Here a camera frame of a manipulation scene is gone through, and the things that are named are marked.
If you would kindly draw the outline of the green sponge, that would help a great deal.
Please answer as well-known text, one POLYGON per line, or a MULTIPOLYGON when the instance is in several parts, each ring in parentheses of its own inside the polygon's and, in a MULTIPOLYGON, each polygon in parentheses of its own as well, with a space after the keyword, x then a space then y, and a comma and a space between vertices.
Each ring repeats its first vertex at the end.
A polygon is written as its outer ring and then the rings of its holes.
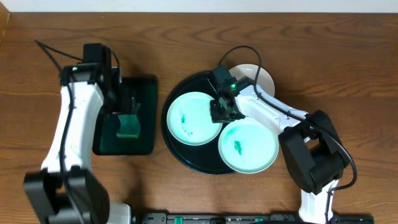
POLYGON ((118 115, 120 127, 116 132, 119 138, 138 138, 141 133, 141 125, 137 114, 118 115))

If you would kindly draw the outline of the white plate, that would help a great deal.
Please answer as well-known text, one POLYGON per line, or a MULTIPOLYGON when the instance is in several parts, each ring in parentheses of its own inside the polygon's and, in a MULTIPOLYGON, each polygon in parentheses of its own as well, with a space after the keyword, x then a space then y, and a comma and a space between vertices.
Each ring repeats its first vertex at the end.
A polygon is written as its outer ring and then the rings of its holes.
POLYGON ((279 152, 277 136, 252 118, 229 123, 221 132, 218 151, 223 162, 242 174, 255 174, 270 167, 279 152))
MULTIPOLYGON (((238 80, 243 77, 255 79, 258 66, 254 64, 241 64, 229 69, 230 74, 238 80)), ((271 75, 263 68, 259 72, 257 84, 270 96, 275 96, 275 85, 271 75)))
POLYGON ((217 137, 223 125, 212 122, 212 100, 212 96, 199 91, 184 93, 173 100, 166 117, 172 136, 189 146, 201 146, 217 137))

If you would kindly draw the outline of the white plate bottom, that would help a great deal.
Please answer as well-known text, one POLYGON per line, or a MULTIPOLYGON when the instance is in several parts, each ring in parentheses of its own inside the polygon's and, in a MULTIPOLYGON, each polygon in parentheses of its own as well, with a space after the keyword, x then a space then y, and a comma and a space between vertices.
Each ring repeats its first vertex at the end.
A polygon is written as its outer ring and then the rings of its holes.
POLYGON ((255 174, 270 167, 279 152, 277 136, 252 118, 229 123, 221 132, 218 151, 223 162, 242 174, 255 174))

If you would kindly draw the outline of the white plate top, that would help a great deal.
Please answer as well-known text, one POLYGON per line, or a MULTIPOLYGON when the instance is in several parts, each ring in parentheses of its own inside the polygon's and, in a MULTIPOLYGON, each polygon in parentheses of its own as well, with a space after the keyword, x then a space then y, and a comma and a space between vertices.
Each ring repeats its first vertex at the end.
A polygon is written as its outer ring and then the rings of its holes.
MULTIPOLYGON (((238 80, 243 77, 255 79, 258 66, 254 64, 241 64, 229 69, 230 74, 238 80)), ((259 72, 257 84, 270 96, 275 96, 275 85, 271 75, 263 68, 259 72)))

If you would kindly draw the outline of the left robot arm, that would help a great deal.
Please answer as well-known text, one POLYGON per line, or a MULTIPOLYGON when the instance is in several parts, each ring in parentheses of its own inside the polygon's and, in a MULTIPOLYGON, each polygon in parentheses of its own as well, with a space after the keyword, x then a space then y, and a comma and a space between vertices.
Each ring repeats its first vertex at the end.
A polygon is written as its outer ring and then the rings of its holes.
POLYGON ((40 223, 132 223, 132 208, 112 202, 93 175, 95 127, 106 97, 117 102, 118 67, 97 63, 64 67, 61 108, 50 150, 38 172, 28 172, 24 191, 40 223))

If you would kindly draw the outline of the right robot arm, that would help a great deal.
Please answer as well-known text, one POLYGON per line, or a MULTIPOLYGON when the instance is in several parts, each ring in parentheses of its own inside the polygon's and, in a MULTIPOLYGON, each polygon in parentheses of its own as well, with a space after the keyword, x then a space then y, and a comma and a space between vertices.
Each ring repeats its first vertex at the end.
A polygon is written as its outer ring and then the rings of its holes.
POLYGON ((320 110, 309 114, 286 105, 259 85, 219 86, 210 101, 214 123, 232 125, 252 118, 278 137, 288 172, 302 190, 301 219, 328 223, 333 193, 349 188, 338 181, 347 166, 356 165, 341 143, 331 119, 320 110))

